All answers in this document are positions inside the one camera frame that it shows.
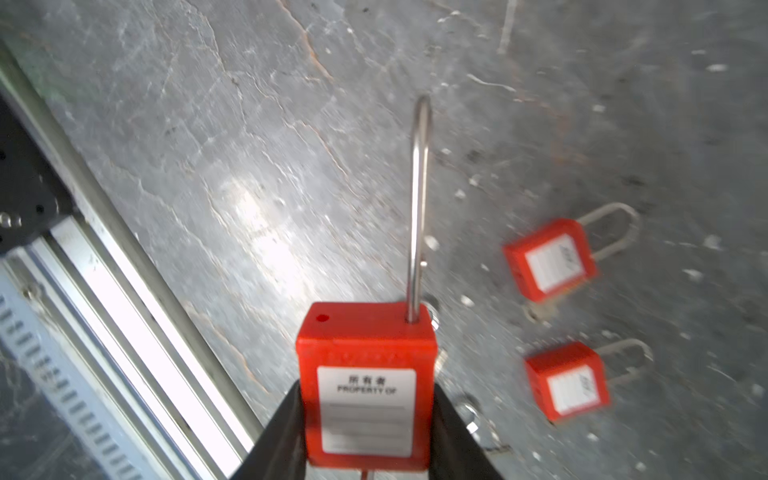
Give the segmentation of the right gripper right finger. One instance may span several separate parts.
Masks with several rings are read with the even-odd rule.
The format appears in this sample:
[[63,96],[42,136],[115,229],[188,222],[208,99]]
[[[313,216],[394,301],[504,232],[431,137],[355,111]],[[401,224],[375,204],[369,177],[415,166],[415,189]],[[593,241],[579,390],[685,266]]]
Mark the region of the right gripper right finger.
[[429,480],[502,480],[439,384],[434,386]]

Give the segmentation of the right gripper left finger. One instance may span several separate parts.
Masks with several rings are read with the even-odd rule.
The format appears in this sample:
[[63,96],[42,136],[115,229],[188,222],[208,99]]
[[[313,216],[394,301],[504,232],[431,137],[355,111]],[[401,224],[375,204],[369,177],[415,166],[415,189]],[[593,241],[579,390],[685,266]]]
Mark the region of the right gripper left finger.
[[304,480],[307,468],[304,405],[296,381],[232,480]]

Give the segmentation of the red padlock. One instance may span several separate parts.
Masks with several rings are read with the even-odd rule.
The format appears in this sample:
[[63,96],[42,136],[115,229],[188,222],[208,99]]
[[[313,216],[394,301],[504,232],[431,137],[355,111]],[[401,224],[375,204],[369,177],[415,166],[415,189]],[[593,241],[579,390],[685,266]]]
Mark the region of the red padlock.
[[[586,227],[615,212],[629,217],[625,234],[598,251],[592,250]],[[522,296],[541,304],[595,277],[597,263],[629,247],[640,228],[641,217],[635,208],[613,202],[578,219],[557,218],[505,244],[502,252]]]
[[[642,352],[641,364],[608,377],[605,359],[631,349]],[[654,361],[650,346],[639,339],[623,339],[597,349],[573,341],[526,357],[524,367],[536,405],[549,422],[557,423],[609,406],[610,388],[633,381]]]
[[308,460],[420,472],[430,462],[438,342],[422,302],[432,109],[415,106],[406,293],[394,303],[315,302],[296,339]]

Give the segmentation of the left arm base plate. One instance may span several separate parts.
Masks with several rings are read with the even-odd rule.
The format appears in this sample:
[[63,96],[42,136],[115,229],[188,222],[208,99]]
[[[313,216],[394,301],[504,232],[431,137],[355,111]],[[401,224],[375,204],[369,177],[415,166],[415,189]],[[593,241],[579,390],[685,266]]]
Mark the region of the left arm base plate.
[[1,101],[1,254],[25,246],[75,212],[75,203],[6,100]]

